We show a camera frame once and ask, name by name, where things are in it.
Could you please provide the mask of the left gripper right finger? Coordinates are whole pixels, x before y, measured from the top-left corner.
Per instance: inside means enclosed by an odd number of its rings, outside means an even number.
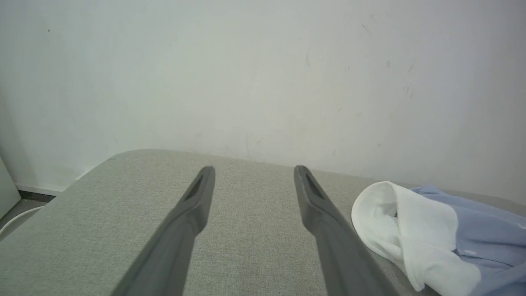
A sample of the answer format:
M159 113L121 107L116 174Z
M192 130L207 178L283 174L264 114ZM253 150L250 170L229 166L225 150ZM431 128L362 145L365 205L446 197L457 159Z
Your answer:
M301 220L314 236L329 296L396 296L366 246L329 199L310 169L294 168Z

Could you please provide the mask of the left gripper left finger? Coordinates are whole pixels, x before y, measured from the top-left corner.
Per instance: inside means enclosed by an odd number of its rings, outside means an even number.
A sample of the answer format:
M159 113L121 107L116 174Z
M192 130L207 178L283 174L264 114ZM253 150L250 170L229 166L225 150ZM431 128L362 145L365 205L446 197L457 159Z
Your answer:
M183 294L195 238L207 224L214 187L214 167L201 168L113 289L113 296Z

